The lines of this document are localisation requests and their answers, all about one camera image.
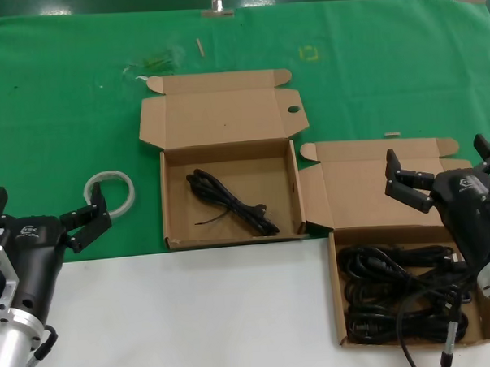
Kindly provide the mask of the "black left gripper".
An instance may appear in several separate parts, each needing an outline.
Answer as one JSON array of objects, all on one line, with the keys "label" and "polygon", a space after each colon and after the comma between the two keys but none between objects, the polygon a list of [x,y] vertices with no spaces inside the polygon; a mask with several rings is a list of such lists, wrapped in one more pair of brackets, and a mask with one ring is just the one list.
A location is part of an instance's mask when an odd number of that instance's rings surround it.
[{"label": "black left gripper", "polygon": [[90,204],[59,219],[5,216],[6,203],[7,190],[0,187],[0,246],[19,282],[11,307],[46,322],[66,247],[80,253],[112,227],[106,200],[94,183]]}]

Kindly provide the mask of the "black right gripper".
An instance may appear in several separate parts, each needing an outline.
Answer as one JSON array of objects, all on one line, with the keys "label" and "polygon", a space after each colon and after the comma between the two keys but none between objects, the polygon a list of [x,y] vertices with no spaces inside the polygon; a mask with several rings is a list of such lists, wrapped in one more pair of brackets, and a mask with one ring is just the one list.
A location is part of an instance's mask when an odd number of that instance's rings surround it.
[{"label": "black right gripper", "polygon": [[444,171],[435,178],[402,169],[388,149],[385,194],[422,213],[435,206],[468,266],[480,268],[490,262],[490,142],[481,133],[473,141],[482,160],[475,169]]}]

